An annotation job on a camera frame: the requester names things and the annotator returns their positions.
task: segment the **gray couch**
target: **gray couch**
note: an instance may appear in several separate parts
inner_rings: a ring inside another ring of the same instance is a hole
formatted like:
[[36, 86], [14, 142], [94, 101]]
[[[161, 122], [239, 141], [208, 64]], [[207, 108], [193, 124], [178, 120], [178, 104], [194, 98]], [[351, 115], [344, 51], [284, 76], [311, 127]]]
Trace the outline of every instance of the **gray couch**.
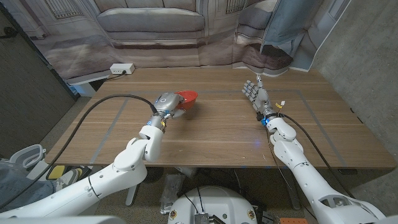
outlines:
[[205, 37], [201, 0], [91, 0], [114, 45], [196, 44]]

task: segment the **metal bracket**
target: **metal bracket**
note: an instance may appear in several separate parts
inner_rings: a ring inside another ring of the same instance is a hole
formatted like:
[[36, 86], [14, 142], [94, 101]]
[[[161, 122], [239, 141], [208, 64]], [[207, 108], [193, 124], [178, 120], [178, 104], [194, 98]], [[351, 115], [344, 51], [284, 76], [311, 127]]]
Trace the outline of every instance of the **metal bracket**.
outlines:
[[18, 31], [16, 31], [12, 27], [5, 27], [3, 31], [6, 35], [0, 36], [0, 39], [8, 39], [8, 38], [16, 37], [18, 34]]

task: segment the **red bowl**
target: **red bowl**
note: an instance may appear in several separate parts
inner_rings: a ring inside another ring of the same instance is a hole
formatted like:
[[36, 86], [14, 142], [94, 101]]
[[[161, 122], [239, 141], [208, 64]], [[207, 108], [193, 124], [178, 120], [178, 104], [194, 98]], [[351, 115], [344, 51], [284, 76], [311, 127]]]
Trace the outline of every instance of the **red bowl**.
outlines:
[[184, 97], [185, 102], [177, 105], [178, 109], [184, 110], [189, 110], [195, 104], [195, 101], [198, 97], [198, 93], [191, 90], [176, 92], [176, 94], [182, 95]]

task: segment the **couch cushion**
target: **couch cushion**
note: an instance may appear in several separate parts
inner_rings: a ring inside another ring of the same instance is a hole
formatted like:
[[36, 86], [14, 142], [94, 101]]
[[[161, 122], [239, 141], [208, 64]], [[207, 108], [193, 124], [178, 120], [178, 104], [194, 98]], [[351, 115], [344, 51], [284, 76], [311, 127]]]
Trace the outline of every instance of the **couch cushion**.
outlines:
[[117, 7], [127, 7], [124, 0], [94, 0], [100, 12], [107, 11], [108, 9], [114, 9]]
[[127, 6], [136, 7], [164, 7], [162, 0], [126, 0]]
[[177, 9], [186, 9], [192, 12], [197, 10], [196, 0], [163, 0], [164, 7], [173, 7]]
[[97, 20], [108, 32], [183, 32], [205, 28], [205, 19], [199, 13], [173, 8], [110, 9]]
[[113, 40], [134, 42], [135, 40], [187, 40], [203, 37], [203, 31], [187, 32], [107, 32]]
[[239, 24], [256, 29], [265, 29], [272, 16], [276, 1], [261, 1], [242, 10], [239, 15]]

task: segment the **shoe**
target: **shoe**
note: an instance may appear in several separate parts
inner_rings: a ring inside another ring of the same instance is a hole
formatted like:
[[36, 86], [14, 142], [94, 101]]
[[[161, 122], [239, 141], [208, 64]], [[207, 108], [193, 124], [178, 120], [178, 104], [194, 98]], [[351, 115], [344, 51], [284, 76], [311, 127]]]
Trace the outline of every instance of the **shoe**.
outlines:
[[79, 171], [76, 169], [70, 170], [66, 174], [63, 174], [60, 178], [58, 178], [55, 183], [55, 191], [59, 191], [64, 189], [65, 187], [68, 187], [69, 185], [75, 183], [77, 179], [79, 178]]

